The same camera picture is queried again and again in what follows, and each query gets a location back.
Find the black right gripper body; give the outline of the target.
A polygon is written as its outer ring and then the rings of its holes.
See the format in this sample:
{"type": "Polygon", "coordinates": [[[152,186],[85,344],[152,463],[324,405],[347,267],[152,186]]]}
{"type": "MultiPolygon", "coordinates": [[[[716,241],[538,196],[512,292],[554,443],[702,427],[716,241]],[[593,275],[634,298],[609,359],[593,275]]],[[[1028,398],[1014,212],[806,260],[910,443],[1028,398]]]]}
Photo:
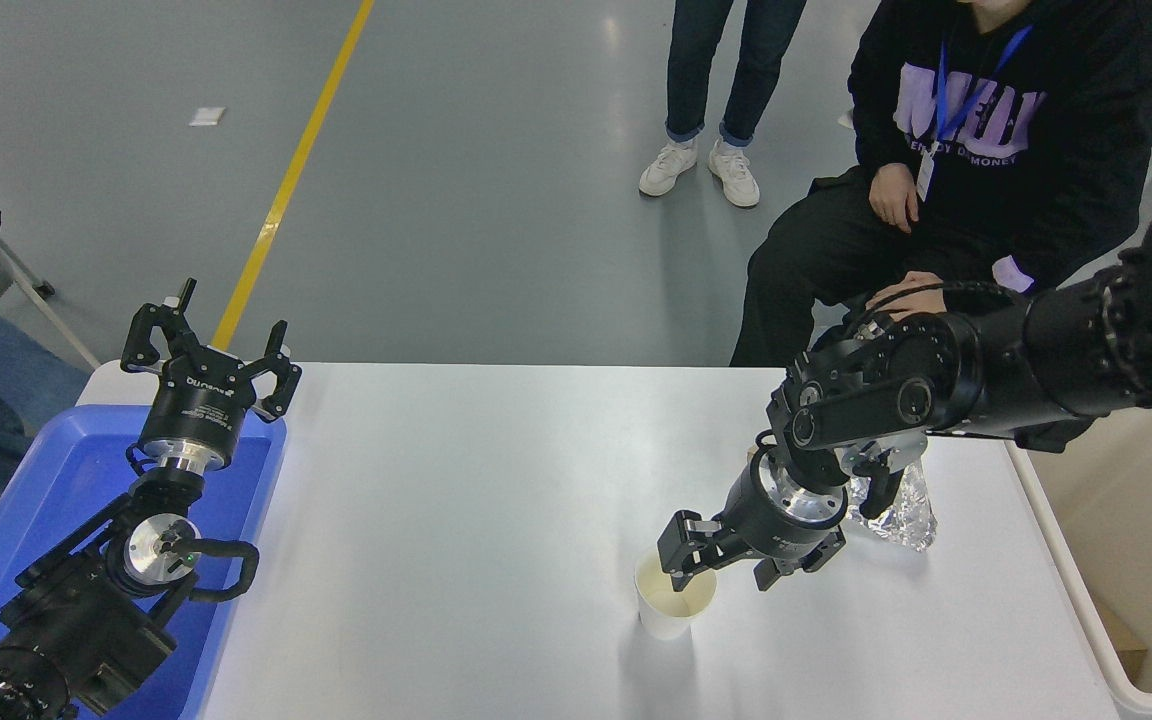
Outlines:
{"type": "Polygon", "coordinates": [[[718,511],[730,533],[722,541],[723,555],[730,564],[797,559],[823,541],[829,530],[840,528],[846,511],[844,487],[828,487],[823,493],[801,487],[768,452],[755,452],[718,511]]]}

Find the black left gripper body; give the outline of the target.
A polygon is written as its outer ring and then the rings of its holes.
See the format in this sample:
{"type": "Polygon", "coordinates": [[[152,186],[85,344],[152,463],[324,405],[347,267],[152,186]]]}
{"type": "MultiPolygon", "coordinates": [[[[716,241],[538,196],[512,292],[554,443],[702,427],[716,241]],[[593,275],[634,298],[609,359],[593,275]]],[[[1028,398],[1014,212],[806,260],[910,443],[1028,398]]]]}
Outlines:
{"type": "Polygon", "coordinates": [[[207,471],[230,465],[247,411],[253,404],[251,377],[228,354],[180,355],[165,364],[154,404],[141,432],[150,457],[183,457],[185,447],[207,471]]]}

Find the person's left hand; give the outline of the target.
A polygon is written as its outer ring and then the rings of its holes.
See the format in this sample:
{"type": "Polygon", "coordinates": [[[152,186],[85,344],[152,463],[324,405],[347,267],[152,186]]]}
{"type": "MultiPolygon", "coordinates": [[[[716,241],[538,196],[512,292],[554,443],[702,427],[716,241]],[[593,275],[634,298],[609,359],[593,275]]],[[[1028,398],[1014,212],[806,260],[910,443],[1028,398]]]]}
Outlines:
{"type": "Polygon", "coordinates": [[[941,276],[931,272],[908,272],[901,281],[881,288],[867,300],[867,310],[890,314],[895,323],[910,314],[946,313],[941,276]]]}

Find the person's right hand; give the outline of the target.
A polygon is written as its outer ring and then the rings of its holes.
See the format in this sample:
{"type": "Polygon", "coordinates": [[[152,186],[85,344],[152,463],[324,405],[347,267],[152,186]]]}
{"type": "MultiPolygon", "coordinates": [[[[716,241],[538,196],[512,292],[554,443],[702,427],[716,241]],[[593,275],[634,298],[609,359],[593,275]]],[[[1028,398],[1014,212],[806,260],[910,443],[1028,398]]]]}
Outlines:
{"type": "Polygon", "coordinates": [[[897,232],[910,234],[919,222],[920,200],[914,173],[904,162],[882,165],[870,181],[867,200],[876,217],[897,232]]]}

